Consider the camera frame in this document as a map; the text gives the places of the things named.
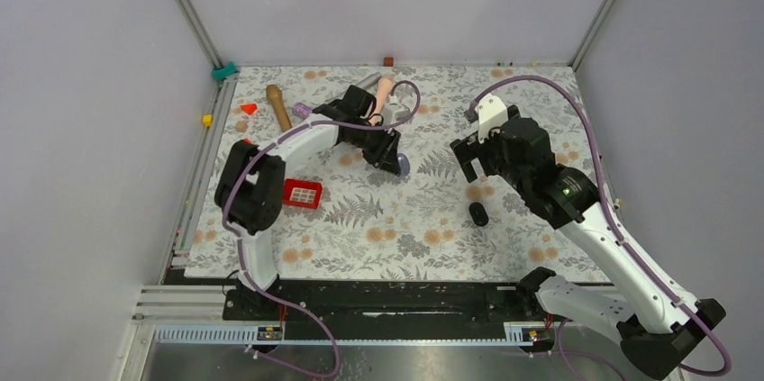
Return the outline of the lilac oval earbud case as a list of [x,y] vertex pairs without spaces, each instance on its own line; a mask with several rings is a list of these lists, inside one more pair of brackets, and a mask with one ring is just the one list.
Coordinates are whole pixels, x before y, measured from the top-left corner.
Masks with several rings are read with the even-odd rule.
[[411,172],[411,165],[408,157],[404,153],[398,153],[397,161],[400,167],[400,176],[407,177]]

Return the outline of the black earbud charging case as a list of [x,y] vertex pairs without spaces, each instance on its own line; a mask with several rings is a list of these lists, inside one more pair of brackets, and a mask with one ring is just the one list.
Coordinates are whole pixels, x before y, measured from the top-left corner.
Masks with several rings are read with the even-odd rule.
[[484,227],[489,223],[489,216],[485,206],[480,202],[473,202],[468,206],[468,213],[472,222],[477,227]]

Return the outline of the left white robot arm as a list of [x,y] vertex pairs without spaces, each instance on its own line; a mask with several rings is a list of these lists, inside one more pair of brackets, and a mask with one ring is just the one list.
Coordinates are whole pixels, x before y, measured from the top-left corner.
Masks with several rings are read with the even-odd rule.
[[385,110],[393,86],[382,82],[376,94],[352,85],[344,96],[321,104],[296,127],[262,144],[235,142],[228,154],[214,201],[222,226],[235,236],[239,279],[250,290],[245,307],[260,319],[279,307],[271,227],[281,213],[287,175],[312,156],[342,143],[360,149],[375,169],[401,177],[409,170],[399,153],[398,122]]

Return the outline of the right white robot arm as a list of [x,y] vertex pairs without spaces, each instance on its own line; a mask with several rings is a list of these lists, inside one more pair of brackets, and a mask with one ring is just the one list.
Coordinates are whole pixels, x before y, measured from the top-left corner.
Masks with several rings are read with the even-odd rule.
[[581,171],[560,165],[550,136],[531,118],[518,117],[450,145],[466,179],[473,160],[499,176],[536,216],[575,242],[620,292],[607,298],[548,268],[536,268],[516,285],[525,318],[545,313],[578,322],[617,344],[630,363],[655,380],[667,377],[717,326],[726,312],[713,298],[698,299],[654,267]]

